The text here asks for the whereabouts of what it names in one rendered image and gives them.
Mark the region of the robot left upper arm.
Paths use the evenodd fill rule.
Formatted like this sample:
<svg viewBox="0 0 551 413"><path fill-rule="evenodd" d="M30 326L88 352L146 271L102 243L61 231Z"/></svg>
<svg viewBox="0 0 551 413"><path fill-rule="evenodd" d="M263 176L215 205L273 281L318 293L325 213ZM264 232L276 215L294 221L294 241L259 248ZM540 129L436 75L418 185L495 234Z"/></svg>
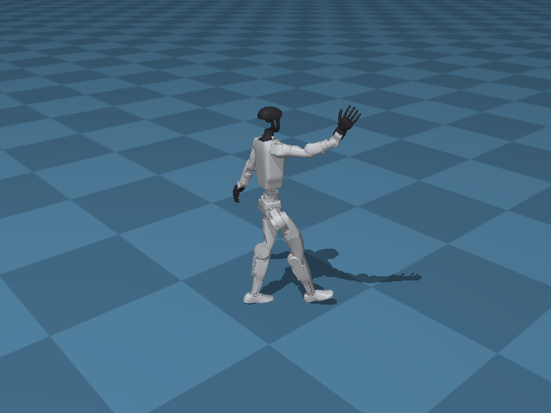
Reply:
<svg viewBox="0 0 551 413"><path fill-rule="evenodd" d="M256 171L255 142L256 142L257 138L259 138L259 137L256 137L256 138L253 139L251 154L250 154L250 158L249 158L249 163L247 165L247 169L251 170L251 171L254 171L254 170Z"/></svg>

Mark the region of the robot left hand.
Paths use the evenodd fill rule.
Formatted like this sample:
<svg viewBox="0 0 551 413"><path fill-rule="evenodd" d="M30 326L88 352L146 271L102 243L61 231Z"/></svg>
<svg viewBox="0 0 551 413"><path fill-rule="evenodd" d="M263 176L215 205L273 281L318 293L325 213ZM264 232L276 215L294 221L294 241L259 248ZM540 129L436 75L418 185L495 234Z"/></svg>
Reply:
<svg viewBox="0 0 551 413"><path fill-rule="evenodd" d="M244 187L238 189L238 186L237 186L237 185L234 186L234 189L233 189L232 192L233 192L233 196L234 196L233 198L234 198L234 200L235 200L236 202L239 202L239 201L238 201L239 193L240 193L240 192L243 192L244 189L245 189Z"/></svg>

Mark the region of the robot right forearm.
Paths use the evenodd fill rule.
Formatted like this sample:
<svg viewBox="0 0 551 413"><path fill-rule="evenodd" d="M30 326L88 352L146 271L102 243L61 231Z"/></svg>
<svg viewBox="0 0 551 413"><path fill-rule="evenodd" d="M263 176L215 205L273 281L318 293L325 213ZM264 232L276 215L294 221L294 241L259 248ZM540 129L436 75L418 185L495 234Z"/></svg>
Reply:
<svg viewBox="0 0 551 413"><path fill-rule="evenodd" d="M325 139L317 143L306 145L305 153L308 155L318 154L318 153L323 154L326 151L330 150L332 147L333 148L337 147L342 137L343 135L339 134L338 132L335 132L335 134L330 139Z"/></svg>

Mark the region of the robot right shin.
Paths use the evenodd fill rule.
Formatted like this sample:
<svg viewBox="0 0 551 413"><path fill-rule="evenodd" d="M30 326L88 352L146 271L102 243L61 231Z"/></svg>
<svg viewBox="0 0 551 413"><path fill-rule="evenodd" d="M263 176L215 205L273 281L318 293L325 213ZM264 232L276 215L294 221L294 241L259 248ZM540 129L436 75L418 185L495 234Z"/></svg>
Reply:
<svg viewBox="0 0 551 413"><path fill-rule="evenodd" d="M304 288L306 289L309 296L315 295L315 290L313 287L313 280L310 268L308 266L306 257L304 255L303 262L298 259L296 256L290 256L288 258L288 263L291 266L294 275L297 277L297 280L300 281ZM311 291L313 293L311 293Z"/></svg>

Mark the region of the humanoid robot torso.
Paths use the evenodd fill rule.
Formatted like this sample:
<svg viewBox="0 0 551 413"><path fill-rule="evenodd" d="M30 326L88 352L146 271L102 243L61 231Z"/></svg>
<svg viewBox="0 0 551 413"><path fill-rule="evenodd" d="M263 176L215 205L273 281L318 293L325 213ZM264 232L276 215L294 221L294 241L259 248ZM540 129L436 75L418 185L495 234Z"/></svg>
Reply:
<svg viewBox="0 0 551 413"><path fill-rule="evenodd" d="M278 188L281 188L283 184L285 158L270 155L271 146L281 143L279 139L271 136L273 140L263 142L259 140L260 138L257 138L255 142L257 181L259 186L266 189L261 195L260 206L263 215L270 219L270 211L276 209L277 212L280 212L282 209Z"/></svg>

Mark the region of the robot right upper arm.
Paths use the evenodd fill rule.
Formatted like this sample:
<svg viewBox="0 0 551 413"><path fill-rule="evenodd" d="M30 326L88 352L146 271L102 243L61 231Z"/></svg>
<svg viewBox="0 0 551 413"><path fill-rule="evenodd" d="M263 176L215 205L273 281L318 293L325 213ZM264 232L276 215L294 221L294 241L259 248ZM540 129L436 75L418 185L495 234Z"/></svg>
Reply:
<svg viewBox="0 0 551 413"><path fill-rule="evenodd" d="M285 157L315 157L317 154L308 155L305 153L305 148L302 149L298 145L287 145L283 143L277 143L270 148L270 155L275 155L279 158Z"/></svg>

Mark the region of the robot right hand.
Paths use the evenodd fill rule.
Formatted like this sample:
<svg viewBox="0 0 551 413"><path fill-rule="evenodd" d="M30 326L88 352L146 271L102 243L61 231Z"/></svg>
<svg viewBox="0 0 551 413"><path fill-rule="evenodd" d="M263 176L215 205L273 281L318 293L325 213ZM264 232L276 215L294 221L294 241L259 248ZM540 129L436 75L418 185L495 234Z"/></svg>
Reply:
<svg viewBox="0 0 551 413"><path fill-rule="evenodd" d="M348 106L348 108L346 109L345 113L344 113L344 117L342 117L341 119L341 116L342 116L342 112L343 110L340 109L339 111L339 114L338 114L338 126L336 128L336 130L334 131L333 135L335 134L335 132L338 132L339 134L343 135L343 137L341 139L344 138L345 134L347 133L348 130L350 130L353 125L356 123L356 121L359 119L359 117L361 116L361 114L359 114L355 119L354 117L356 116L357 111L355 111L355 113L352 115L352 117L349 119L349 117L351 116L351 114L353 113L354 109L356 107L353 107L350 111L350 113L348 114L348 116L346 117L346 114L348 113L349 109L350 109L350 105ZM353 120L354 119L354 120ZM351 122L353 120L353 122ZM340 139L340 140L341 140Z"/></svg>

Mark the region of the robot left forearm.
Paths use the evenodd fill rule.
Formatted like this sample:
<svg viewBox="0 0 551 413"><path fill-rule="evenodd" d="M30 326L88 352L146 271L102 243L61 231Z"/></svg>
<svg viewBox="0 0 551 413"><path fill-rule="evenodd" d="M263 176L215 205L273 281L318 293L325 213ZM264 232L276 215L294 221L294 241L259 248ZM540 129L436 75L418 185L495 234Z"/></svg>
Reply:
<svg viewBox="0 0 551 413"><path fill-rule="evenodd" d="M250 179L253 175L253 171L247 169L248 163L249 163L249 159L245 163L243 174L242 174L239 182L237 182L238 189L242 188L242 187L244 187L246 189L246 187L248 186L249 181L250 181Z"/></svg>

